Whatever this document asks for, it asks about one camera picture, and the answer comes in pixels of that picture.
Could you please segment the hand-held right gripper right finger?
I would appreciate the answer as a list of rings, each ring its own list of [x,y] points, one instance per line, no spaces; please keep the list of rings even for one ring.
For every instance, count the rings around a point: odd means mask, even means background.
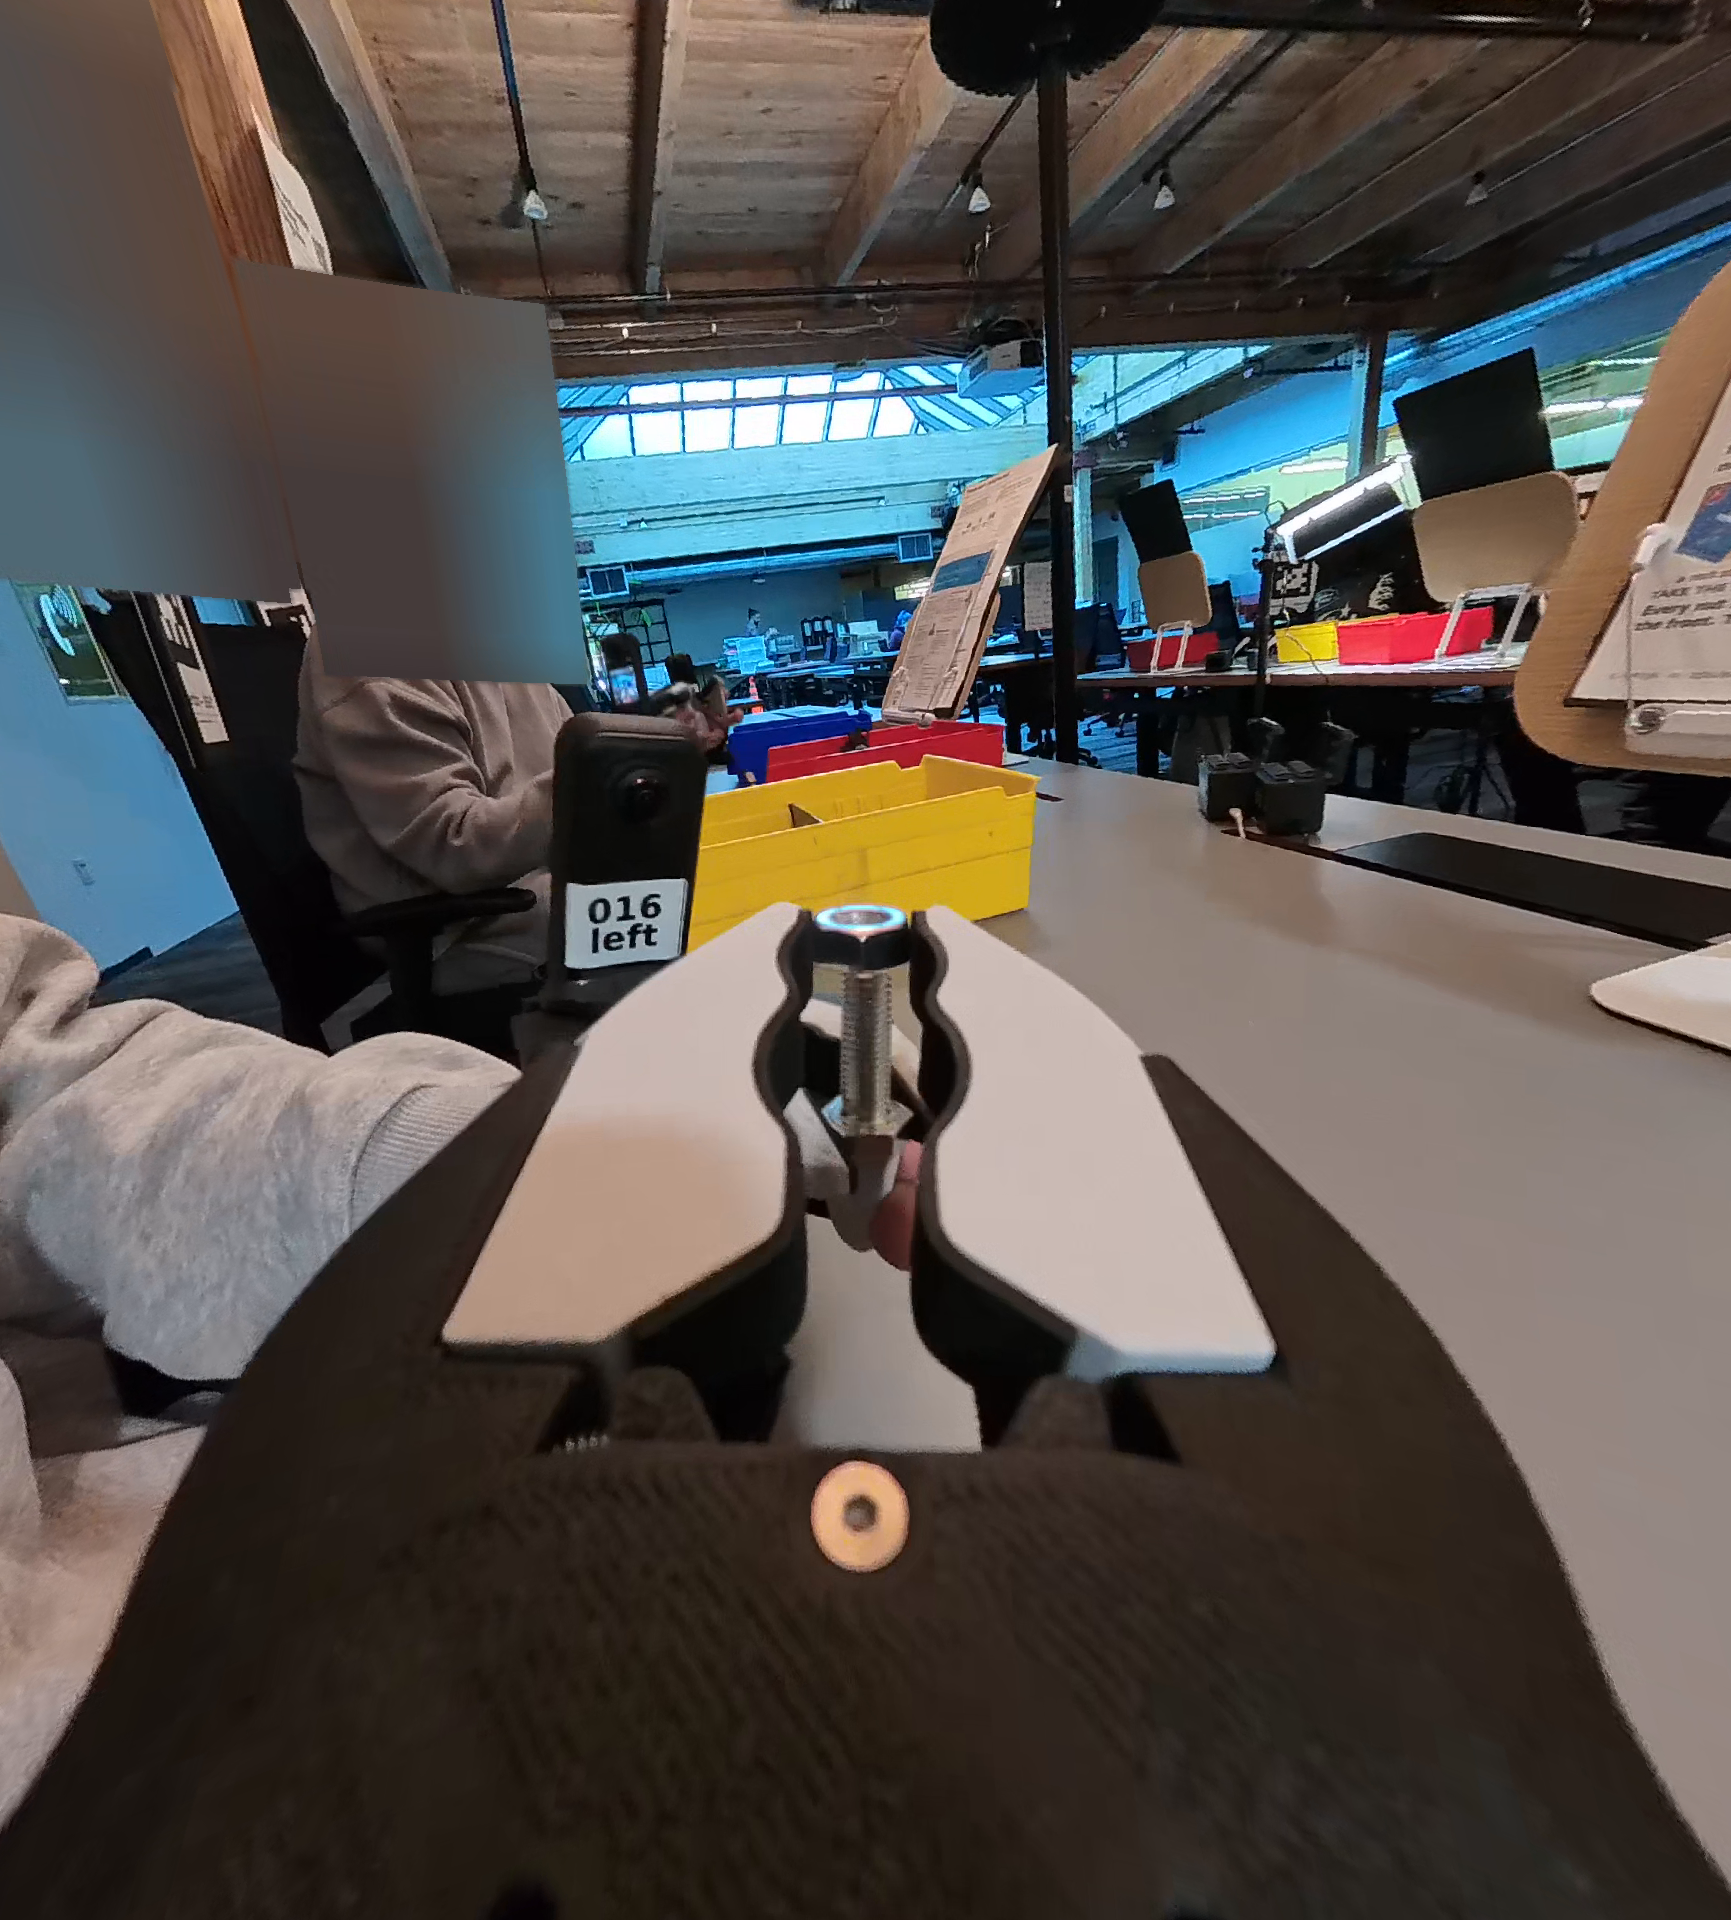
[[[924,1352],[996,1442],[1038,1380],[1258,1378],[1276,1345],[1164,1106],[1180,1081],[950,908],[914,919]]]

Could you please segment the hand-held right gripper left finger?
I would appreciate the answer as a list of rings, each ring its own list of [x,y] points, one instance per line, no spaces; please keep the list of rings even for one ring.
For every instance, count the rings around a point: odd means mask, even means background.
[[[443,1323],[447,1355],[669,1370],[773,1436],[807,1301],[803,909],[759,909],[585,1033]]]

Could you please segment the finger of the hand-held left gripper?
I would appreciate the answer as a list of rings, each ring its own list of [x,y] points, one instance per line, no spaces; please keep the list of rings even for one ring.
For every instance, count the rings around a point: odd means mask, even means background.
[[[859,1194],[855,1168],[811,1091],[791,1093],[783,1121],[797,1151],[805,1203],[853,1202]]]
[[[877,1216],[897,1187],[901,1139],[891,1133],[829,1135],[825,1211],[839,1239],[855,1252],[877,1245]]]

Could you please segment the steel bolt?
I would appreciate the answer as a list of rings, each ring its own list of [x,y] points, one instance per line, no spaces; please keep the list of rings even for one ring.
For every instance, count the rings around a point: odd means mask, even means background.
[[[805,1028],[835,1043],[833,1091],[821,1112],[837,1139],[895,1139],[914,1116],[895,1075],[895,973],[847,969],[837,1000],[813,998],[801,1013]]]

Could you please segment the yellow plastic bin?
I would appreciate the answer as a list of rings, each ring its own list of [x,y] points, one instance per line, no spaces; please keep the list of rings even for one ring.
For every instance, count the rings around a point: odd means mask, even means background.
[[[1036,802],[1030,773],[938,756],[711,794],[685,946],[775,904],[946,906],[970,922],[1020,912]]]

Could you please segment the person's left forearm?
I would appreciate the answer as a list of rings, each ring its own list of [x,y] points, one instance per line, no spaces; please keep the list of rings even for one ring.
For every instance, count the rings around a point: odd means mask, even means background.
[[[0,1312],[81,1304],[173,1380],[235,1380],[517,1075],[441,1037],[325,1055],[167,1001],[95,1006],[93,987],[73,939],[0,915]]]

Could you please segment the grey desk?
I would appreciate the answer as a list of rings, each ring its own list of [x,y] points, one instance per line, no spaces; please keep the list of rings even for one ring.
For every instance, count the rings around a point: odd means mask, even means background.
[[[990,929],[1172,1058],[1404,1290],[1492,1416],[1731,1878],[1731,1058],[1606,1015],[1654,950],[1038,761]]]

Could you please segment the black desk mat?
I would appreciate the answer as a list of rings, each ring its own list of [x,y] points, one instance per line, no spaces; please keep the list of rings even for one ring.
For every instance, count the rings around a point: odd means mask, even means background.
[[[1692,950],[1731,939],[1731,885],[1644,873],[1430,829],[1322,848],[1322,857],[1444,893]]]

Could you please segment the person's left hand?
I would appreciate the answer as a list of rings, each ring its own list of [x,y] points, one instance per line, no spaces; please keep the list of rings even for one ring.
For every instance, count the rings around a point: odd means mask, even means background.
[[[891,1186],[871,1219],[873,1252],[901,1273],[910,1269],[922,1159],[924,1147],[918,1139],[899,1142]]]

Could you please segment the blue plastic bin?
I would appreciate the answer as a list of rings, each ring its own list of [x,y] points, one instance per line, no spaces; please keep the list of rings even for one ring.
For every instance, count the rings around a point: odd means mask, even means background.
[[[803,704],[755,709],[733,722],[727,765],[743,785],[765,784],[775,752],[811,746],[825,753],[833,741],[843,746],[853,735],[867,735],[873,723],[875,714],[865,706]]]

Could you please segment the red plastic bin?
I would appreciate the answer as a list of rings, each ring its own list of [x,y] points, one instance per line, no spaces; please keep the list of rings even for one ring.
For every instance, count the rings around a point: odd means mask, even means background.
[[[978,765],[1002,765],[1004,753],[1006,728],[1002,723],[873,723],[869,733],[855,733],[845,744],[833,741],[827,752],[817,752],[809,744],[777,749],[771,756],[767,784],[817,777],[875,763],[910,769],[926,756]]]

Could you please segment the black swivel chair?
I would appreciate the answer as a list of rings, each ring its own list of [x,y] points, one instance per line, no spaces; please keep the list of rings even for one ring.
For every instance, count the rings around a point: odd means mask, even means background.
[[[277,998],[283,1036],[323,1052],[427,1033],[517,1060],[531,985],[437,992],[445,939],[533,906],[529,889],[419,893],[345,912],[301,821],[293,752],[303,644],[293,628],[195,628],[219,740],[199,740],[195,804]]]

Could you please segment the cardboard document stand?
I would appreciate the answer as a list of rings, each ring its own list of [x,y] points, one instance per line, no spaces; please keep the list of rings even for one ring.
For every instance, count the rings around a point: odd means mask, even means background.
[[[883,689],[887,723],[942,723],[960,714],[992,628],[1000,573],[1052,470],[1054,447],[1044,446],[962,492]]]

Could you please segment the black disc-top pole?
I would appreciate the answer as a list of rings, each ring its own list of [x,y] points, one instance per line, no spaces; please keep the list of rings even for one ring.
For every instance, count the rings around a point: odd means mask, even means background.
[[[1160,2],[934,2],[926,41],[940,74],[964,91],[1020,93],[1036,113],[1036,220],[1046,394],[1050,536],[1052,753],[1076,763],[1080,699],[1074,663],[1074,536],[1068,282],[1068,79],[1122,54]]]

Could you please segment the green wall sign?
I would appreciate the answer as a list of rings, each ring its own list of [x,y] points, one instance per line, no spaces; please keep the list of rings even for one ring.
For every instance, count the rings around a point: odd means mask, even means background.
[[[123,687],[111,673],[77,589],[15,583],[15,591],[61,695],[77,706],[121,699]]]

